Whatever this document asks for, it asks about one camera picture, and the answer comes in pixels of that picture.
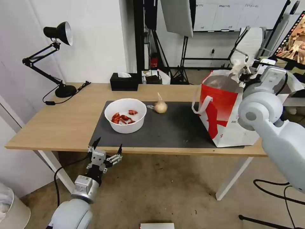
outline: red and white bag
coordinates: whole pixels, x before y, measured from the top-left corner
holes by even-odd
[[[259,135],[237,122],[243,88],[228,77],[229,73],[229,70],[211,71],[201,84],[199,110],[194,109],[198,91],[194,95],[192,110],[200,116],[217,147],[253,145]],[[288,95],[278,96],[284,102]]]

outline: white chair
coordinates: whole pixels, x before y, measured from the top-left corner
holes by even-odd
[[[266,29],[259,28],[241,28],[240,36],[235,42],[229,59],[232,65],[247,63],[252,65],[256,53],[261,49],[263,39],[265,38]]]

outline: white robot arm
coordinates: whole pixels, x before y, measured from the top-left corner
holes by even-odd
[[[113,156],[106,155],[103,150],[96,149],[100,138],[88,148],[91,162],[88,164],[88,172],[79,175],[75,180],[75,189],[72,200],[63,202],[54,212],[48,228],[52,229],[86,229],[92,219],[90,204],[94,202],[96,193],[102,183],[102,175],[109,167],[122,160],[122,145],[118,153]]]
[[[295,189],[305,193],[305,128],[279,119],[283,106],[273,94],[273,87],[285,75],[286,71],[277,67],[265,69],[261,83],[252,84],[244,91],[238,123],[258,133],[272,162]]]

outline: white bag handle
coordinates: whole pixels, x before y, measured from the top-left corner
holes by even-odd
[[[196,102],[196,97],[197,97],[197,93],[199,91],[199,89],[201,88],[198,87],[195,94],[194,94],[194,98],[193,98],[193,102],[192,102],[192,110],[195,114],[201,114],[202,112],[204,112],[207,108],[207,106],[209,105],[210,101],[213,101],[213,98],[211,96],[206,96],[206,98],[204,99],[203,103],[202,103],[202,106],[200,107],[199,111],[196,111],[195,108],[194,108],[194,105],[195,105],[195,102]]]

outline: wooden table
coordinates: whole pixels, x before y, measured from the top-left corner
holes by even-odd
[[[80,83],[73,83],[77,88]],[[139,85],[137,92],[112,91],[110,84],[92,83],[69,101],[43,107],[5,146],[8,149],[37,150],[49,166],[56,171],[61,165],[52,151],[86,152],[106,101],[136,98],[142,101],[157,100],[157,92],[165,101],[192,101],[198,86],[194,85]],[[116,147],[103,147],[107,152],[117,152]],[[221,200],[255,156],[266,157],[259,140],[243,149],[195,148],[136,148],[123,147],[123,153],[220,155],[241,156],[237,168],[225,181],[216,198]],[[70,192],[74,183],[64,170],[58,177]]]

